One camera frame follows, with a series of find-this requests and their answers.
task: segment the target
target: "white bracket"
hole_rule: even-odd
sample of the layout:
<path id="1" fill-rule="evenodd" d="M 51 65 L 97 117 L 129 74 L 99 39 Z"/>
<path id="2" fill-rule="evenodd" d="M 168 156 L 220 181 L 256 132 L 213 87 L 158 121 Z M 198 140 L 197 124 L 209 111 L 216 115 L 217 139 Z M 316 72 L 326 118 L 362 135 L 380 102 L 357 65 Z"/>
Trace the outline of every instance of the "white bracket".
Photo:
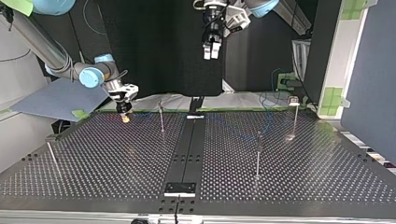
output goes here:
<path id="1" fill-rule="evenodd" d="M 364 5 L 365 8 L 373 7 L 378 4 L 378 0 L 366 0 L 366 4 Z"/>
<path id="2" fill-rule="evenodd" d="M 341 106 L 343 108 L 349 108 L 350 107 L 350 102 L 346 98 L 341 97 Z"/>

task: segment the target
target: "black backdrop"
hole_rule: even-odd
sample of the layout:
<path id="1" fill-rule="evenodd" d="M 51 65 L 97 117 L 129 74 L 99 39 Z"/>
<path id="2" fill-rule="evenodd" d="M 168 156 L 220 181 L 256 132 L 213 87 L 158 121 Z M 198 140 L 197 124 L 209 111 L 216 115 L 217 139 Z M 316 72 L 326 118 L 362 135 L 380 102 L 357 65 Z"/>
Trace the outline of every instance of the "black backdrop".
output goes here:
<path id="1" fill-rule="evenodd" d="M 98 3 L 117 65 L 129 70 L 124 81 L 139 86 L 139 97 L 161 92 L 221 93 L 224 52 L 216 61 L 203 59 L 202 12 L 195 11 L 191 1 Z"/>

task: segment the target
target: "metal plate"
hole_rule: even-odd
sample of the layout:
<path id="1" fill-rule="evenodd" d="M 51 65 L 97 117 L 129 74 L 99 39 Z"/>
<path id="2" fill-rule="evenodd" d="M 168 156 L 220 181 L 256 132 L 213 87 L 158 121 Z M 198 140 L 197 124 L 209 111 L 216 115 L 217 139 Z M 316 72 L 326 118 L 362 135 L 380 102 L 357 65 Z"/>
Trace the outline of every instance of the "metal plate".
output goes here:
<path id="1" fill-rule="evenodd" d="M 179 114 L 98 114 L 0 175 L 0 209 L 158 212 Z"/>
<path id="2" fill-rule="evenodd" d="M 208 114 L 194 213 L 396 218 L 396 176 L 312 113 L 300 113 L 288 140 L 293 121 L 294 112 Z"/>

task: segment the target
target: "perforated metal table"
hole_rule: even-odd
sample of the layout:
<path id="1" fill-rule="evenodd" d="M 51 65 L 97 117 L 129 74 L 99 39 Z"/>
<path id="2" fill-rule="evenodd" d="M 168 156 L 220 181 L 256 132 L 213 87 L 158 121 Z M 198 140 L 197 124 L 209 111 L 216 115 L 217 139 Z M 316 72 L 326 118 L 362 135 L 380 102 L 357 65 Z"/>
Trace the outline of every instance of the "perforated metal table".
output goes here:
<path id="1" fill-rule="evenodd" d="M 396 219 L 396 176 L 310 112 L 299 114 L 291 140 L 291 111 L 163 118 L 164 133 L 159 114 L 135 114 L 129 124 L 97 114 L 49 141 L 0 174 L 0 220 L 54 212 Z M 196 184 L 195 197 L 164 197 L 170 182 Z"/>

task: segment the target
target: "blue cable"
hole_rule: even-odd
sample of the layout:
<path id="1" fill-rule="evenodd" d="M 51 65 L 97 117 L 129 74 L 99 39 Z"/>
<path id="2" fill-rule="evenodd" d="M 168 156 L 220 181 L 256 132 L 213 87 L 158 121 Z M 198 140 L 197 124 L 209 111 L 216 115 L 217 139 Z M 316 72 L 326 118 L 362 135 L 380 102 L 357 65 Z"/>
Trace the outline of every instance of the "blue cable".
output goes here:
<path id="1" fill-rule="evenodd" d="M 274 97 L 275 97 L 275 86 L 274 86 L 274 74 L 275 74 L 275 72 L 276 71 L 282 71 L 282 72 L 285 72 L 285 70 L 283 70 L 282 68 L 277 68 L 276 70 L 274 70 L 272 73 L 271 73 L 271 89 L 272 89 L 272 92 L 273 92 L 273 95 L 274 95 Z M 266 105 L 266 104 L 264 104 L 264 103 L 262 103 L 262 106 L 268 106 L 268 107 L 273 107 L 273 106 L 275 106 L 275 105 L 277 105 L 278 103 L 279 103 L 279 100 L 280 100 L 280 92 L 278 93 L 278 96 L 277 96 L 277 101 L 276 101 L 276 103 L 274 103 L 273 105 Z M 259 101 L 261 102 L 261 101 L 263 101 L 263 102 L 265 102 L 267 100 L 267 93 L 264 91 L 264 92 L 262 92 L 262 94 L 260 95 L 260 98 L 259 98 Z"/>

